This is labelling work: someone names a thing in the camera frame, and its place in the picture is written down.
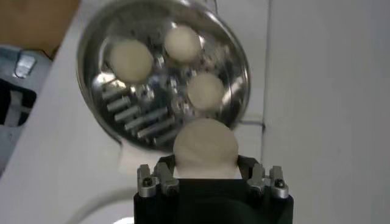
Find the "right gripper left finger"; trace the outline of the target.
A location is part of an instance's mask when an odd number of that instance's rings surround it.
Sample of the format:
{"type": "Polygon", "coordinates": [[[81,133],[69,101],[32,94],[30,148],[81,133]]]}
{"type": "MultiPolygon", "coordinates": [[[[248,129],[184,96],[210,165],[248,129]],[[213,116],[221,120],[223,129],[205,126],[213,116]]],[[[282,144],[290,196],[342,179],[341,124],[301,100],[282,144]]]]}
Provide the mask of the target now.
{"type": "Polygon", "coordinates": [[[176,166],[175,160],[174,155],[161,157],[152,173],[147,164],[140,165],[137,169],[138,195],[140,197],[154,197],[159,185],[163,195],[176,196],[179,193],[179,180],[173,176],[176,166]]]}

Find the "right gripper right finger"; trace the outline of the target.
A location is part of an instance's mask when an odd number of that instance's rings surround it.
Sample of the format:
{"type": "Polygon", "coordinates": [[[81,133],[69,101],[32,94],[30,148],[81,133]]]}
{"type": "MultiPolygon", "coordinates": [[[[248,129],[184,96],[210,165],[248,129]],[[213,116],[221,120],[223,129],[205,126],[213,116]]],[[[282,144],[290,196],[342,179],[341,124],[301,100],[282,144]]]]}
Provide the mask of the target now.
{"type": "Polygon", "coordinates": [[[238,168],[242,179],[259,196],[263,196],[268,187],[272,198],[288,198],[288,185],[281,166],[273,166],[266,175],[265,168],[255,158],[239,155],[238,168]]]}

